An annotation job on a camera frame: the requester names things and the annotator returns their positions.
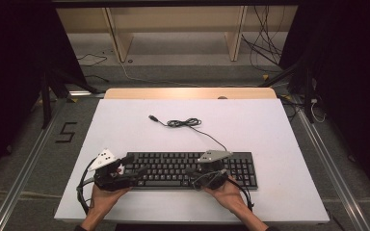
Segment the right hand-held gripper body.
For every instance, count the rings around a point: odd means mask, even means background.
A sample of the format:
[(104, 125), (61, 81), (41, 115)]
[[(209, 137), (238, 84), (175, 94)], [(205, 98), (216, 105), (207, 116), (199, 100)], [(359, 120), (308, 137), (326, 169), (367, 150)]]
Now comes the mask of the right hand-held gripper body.
[(208, 150), (204, 152), (197, 159), (198, 167), (196, 170), (200, 173), (200, 177), (191, 177), (192, 186), (196, 190), (201, 188), (216, 190), (221, 187), (228, 178), (223, 160), (232, 155), (232, 152), (220, 150)]

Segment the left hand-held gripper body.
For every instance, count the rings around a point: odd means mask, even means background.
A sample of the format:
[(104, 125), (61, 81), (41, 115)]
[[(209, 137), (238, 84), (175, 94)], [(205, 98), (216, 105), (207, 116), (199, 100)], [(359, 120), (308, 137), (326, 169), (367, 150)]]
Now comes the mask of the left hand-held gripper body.
[(108, 148), (103, 149), (89, 164), (89, 171), (94, 171), (93, 181), (103, 191), (116, 190), (133, 186), (131, 174), (119, 174), (119, 160)]

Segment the black keyboard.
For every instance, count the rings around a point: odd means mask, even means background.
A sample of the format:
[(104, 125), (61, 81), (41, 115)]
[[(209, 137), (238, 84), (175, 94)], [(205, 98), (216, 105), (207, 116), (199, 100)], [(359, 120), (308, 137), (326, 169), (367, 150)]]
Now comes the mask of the black keyboard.
[[(192, 178), (185, 173), (187, 167), (197, 168), (197, 159), (203, 152), (128, 152), (134, 155), (132, 164), (124, 173), (147, 166), (147, 173), (138, 181), (135, 190), (193, 190)], [(250, 152), (233, 152), (223, 160), (227, 176), (231, 175), (239, 186), (249, 190), (258, 188), (254, 162)]]

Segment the person's left hand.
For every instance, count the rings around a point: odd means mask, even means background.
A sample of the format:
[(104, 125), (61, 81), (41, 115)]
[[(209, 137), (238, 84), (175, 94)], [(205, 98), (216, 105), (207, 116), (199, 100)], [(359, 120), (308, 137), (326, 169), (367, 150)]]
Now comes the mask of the person's left hand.
[(103, 219), (116, 205), (119, 199), (128, 193), (130, 188), (108, 192), (101, 190), (97, 185), (92, 187), (91, 205), (88, 211), (89, 218)]

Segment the person's right hand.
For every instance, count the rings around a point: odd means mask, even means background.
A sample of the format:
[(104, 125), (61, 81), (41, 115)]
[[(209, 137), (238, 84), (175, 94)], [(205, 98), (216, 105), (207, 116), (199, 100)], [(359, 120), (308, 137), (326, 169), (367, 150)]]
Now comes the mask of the person's right hand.
[(239, 189), (229, 182), (226, 182), (216, 190), (208, 188), (204, 188), (203, 190), (212, 195), (224, 208), (233, 214), (239, 214), (248, 209)]

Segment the white board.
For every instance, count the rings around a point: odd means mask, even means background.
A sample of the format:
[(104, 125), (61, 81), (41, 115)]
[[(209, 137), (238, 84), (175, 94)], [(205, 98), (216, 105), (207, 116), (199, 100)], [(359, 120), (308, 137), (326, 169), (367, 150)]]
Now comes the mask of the white board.
[(84, 218), (76, 187), (88, 163), (105, 148), (118, 158), (134, 151), (248, 151), (258, 181), (258, 188), (251, 192), (258, 217), (283, 223), (329, 220), (277, 99), (101, 100), (57, 219)]

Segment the light wooden table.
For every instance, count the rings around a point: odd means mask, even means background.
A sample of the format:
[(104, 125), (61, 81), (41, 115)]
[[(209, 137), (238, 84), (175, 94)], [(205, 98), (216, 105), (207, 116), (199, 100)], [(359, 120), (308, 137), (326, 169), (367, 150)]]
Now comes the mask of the light wooden table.
[(105, 99), (276, 99), (271, 88), (114, 88)]

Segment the black metal stand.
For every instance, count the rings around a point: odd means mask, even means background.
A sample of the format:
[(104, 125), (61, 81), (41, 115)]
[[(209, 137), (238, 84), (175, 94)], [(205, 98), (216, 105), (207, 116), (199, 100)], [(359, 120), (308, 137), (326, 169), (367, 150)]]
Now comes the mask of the black metal stand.
[(271, 80), (265, 81), (259, 85), (260, 88), (268, 88), (278, 81), (283, 80), (287, 76), (292, 76), (289, 84), (288, 91), (290, 93), (304, 93), (304, 114), (310, 123), (314, 122), (311, 112), (311, 100), (314, 97), (314, 88), (312, 87), (312, 71), (306, 61), (297, 61), (290, 67), (284, 69)]
[(69, 90), (66, 88), (66, 83), (71, 83), (93, 94), (104, 93), (104, 90), (98, 90), (88, 85), (85, 79), (73, 77), (71, 74), (59, 68), (52, 68), (44, 71), (40, 77), (40, 92), (43, 107), (43, 129), (49, 125), (52, 117), (49, 91), (52, 90), (58, 98), (67, 98), (69, 96)]

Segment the dark curtain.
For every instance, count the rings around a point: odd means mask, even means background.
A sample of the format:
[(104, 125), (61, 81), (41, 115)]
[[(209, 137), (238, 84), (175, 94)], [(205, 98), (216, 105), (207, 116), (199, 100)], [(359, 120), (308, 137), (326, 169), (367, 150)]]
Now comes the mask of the dark curtain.
[(0, 159), (40, 95), (41, 79), (60, 97), (84, 83), (51, 0), (0, 0)]
[(370, 180), (370, 0), (298, 0), (280, 65), (291, 66), (318, 36), (311, 72), (316, 93)]

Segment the short silver rail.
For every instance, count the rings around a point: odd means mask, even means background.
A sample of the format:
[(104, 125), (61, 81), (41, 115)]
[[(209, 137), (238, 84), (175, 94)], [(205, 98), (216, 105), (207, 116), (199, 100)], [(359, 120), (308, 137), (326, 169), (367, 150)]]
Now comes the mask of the short silver rail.
[(69, 92), (70, 97), (99, 97), (103, 98), (105, 95), (104, 92), (101, 93), (92, 93), (86, 90), (72, 90)]

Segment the long aluminium rail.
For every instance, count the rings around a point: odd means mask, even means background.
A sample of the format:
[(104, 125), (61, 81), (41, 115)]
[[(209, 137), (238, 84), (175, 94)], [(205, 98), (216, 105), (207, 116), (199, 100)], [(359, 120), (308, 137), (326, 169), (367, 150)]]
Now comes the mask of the long aluminium rail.
[(370, 224), (365, 214), (335, 164), (315, 125), (309, 122), (303, 109), (298, 110), (298, 115), (354, 228), (356, 231), (370, 231)]
[(17, 174), (14, 183), (10, 187), (10, 190), (6, 193), (6, 196), (0, 205), (0, 231), (4, 230), (15, 205), (40, 158), (40, 154), (47, 142), (47, 137), (52, 131), (53, 124), (54, 119), (50, 120), (40, 131), (38, 139), (35, 142), (32, 150), (29, 152), (26, 162), (23, 164), (22, 169)]

